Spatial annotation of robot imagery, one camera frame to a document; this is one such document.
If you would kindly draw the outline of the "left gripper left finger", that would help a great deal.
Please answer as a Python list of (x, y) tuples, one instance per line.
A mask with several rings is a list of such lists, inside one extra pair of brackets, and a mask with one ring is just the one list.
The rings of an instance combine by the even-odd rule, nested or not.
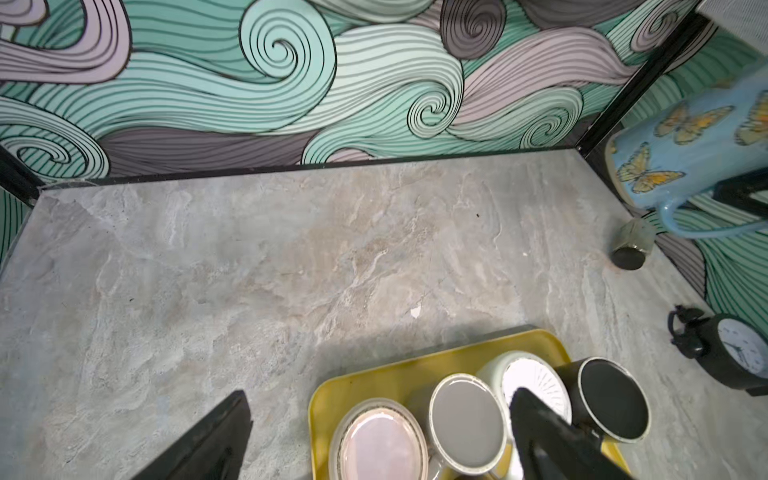
[(143, 468), (136, 479), (237, 479), (253, 422), (236, 390)]

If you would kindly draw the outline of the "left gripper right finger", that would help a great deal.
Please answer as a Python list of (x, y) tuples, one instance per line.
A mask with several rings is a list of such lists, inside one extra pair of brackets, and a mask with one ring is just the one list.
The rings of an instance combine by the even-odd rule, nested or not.
[(631, 477), (528, 389), (515, 392), (509, 411), (525, 479)]

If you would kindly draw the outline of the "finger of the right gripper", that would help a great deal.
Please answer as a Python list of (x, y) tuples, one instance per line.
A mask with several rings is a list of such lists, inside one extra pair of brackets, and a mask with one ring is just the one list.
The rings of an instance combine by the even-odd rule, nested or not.
[(767, 169), (762, 168), (718, 182), (712, 198), (760, 219), (766, 219)]

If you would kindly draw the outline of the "blue butterfly mug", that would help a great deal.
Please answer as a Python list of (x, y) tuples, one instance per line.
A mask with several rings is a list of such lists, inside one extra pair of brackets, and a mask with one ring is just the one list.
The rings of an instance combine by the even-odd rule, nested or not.
[(675, 212), (693, 196), (739, 175), (767, 169), (767, 66), (682, 100), (613, 135), (604, 149), (621, 198), (654, 209), (665, 230), (705, 239), (764, 230), (767, 218), (710, 230), (681, 227)]

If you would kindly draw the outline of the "grey ceramic mug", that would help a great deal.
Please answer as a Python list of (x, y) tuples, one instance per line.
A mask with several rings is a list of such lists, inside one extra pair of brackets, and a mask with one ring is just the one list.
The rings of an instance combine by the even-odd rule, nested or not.
[(427, 442), (427, 477), (451, 470), (476, 477), (489, 473), (507, 445), (506, 415), (490, 387), (466, 373), (451, 374), (415, 391), (406, 407)]

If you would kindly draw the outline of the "pink ceramic mug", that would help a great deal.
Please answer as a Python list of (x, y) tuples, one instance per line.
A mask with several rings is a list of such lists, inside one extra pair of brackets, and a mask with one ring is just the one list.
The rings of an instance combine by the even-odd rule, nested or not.
[(329, 449), (331, 479), (425, 479), (426, 439), (411, 412), (387, 398), (351, 408), (337, 425)]

